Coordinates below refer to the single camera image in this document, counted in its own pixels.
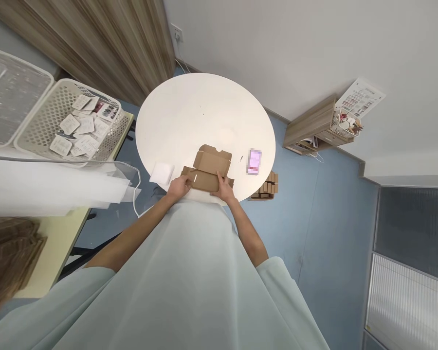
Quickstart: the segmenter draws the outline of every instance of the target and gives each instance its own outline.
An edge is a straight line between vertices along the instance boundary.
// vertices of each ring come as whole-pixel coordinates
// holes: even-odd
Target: hand
[[[218,172],[218,179],[219,179],[219,191],[211,192],[211,195],[219,197],[227,205],[229,205],[229,203],[235,199],[234,190],[232,190],[232,187],[230,187],[229,185],[229,178],[228,177],[222,178],[222,176]]]
[[[175,202],[178,202],[180,198],[188,193],[191,189],[191,180],[187,175],[182,175],[174,179],[170,183],[169,190],[167,191],[167,197],[172,198]]]

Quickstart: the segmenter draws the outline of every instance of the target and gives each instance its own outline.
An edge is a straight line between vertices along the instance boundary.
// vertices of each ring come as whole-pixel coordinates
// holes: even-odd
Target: person's left hand
[[[178,202],[180,198],[188,193],[191,189],[191,180],[187,175],[182,175],[170,183],[167,196]]]

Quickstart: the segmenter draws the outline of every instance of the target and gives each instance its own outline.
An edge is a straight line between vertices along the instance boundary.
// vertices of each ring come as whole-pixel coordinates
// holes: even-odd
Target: metal window frame
[[[369,330],[367,330],[365,328],[366,322],[367,322],[367,317],[368,317],[368,302],[369,302],[369,298],[370,298],[370,288],[371,288],[371,282],[372,282],[372,277],[373,277],[373,261],[375,259],[375,255],[378,255],[384,259],[390,260],[396,264],[399,264],[400,266],[403,266],[405,268],[408,268],[410,270],[413,270],[419,274],[422,274],[426,277],[429,277],[431,279],[434,279],[436,281],[438,281],[438,277],[432,276],[426,272],[420,271],[414,267],[408,266],[404,263],[401,263],[397,260],[394,260],[392,258],[389,258],[383,254],[377,253],[375,252],[375,242],[376,242],[376,238],[377,238],[377,233],[378,233],[378,220],[379,220],[379,212],[380,212],[380,197],[381,197],[381,190],[382,190],[383,186],[380,186],[378,188],[378,196],[377,196],[377,203],[376,203],[376,218],[375,218],[375,227],[374,230],[372,232],[372,244],[371,244],[371,250],[368,254],[368,264],[367,264],[367,278],[366,278],[366,284],[365,284],[365,298],[364,298],[364,302],[365,302],[365,309],[364,309],[364,315],[363,315],[363,324],[362,324],[362,343],[360,345],[360,349],[364,350],[364,336],[363,334],[367,334],[368,336],[370,336],[370,338],[372,338],[383,350],[389,350],[385,345],[383,345],[373,334],[370,333]]]

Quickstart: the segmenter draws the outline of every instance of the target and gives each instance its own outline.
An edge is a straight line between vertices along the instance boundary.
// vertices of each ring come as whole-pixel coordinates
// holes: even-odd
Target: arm
[[[151,231],[160,223],[170,207],[186,195],[190,188],[190,180],[185,175],[173,180],[167,194],[149,209],[146,214],[141,216],[116,239],[97,253],[86,264],[85,268],[102,266],[118,272],[145,241]]]
[[[243,210],[239,201],[234,196],[232,187],[229,186],[229,178],[223,179],[219,172],[219,191],[211,193],[211,195],[222,199],[230,208],[234,216],[235,224],[237,225],[238,237],[245,248],[254,267],[260,265],[268,259],[268,252],[263,244],[263,241],[258,236],[252,222]]]

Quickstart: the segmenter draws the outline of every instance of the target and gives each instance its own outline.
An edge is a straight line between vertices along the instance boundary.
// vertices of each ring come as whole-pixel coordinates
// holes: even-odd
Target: light green shirt
[[[118,273],[77,271],[0,322],[0,349],[328,349],[284,262],[221,206],[174,205]]]

